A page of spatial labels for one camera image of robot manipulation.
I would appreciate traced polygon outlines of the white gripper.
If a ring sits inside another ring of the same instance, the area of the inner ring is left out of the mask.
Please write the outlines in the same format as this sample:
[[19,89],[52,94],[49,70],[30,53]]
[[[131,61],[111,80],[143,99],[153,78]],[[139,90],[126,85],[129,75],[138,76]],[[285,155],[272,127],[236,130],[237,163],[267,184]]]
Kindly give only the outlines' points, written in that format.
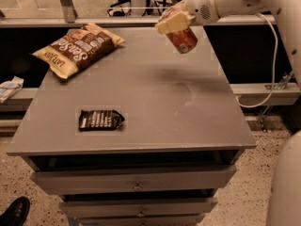
[[182,0],[162,13],[155,28],[160,34],[169,34],[187,29],[191,23],[206,25],[218,20],[215,0]]

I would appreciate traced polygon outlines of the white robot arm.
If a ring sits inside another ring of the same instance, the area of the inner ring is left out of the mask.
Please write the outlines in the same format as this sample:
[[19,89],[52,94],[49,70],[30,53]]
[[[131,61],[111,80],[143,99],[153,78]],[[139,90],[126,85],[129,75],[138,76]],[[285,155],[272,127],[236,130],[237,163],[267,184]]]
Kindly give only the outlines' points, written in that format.
[[[167,35],[230,15],[256,15],[266,21],[265,12],[273,16],[268,24],[275,42],[284,45],[294,78],[301,84],[301,0],[182,0],[164,11],[155,27]],[[266,226],[301,226],[301,131],[287,140],[278,156]]]

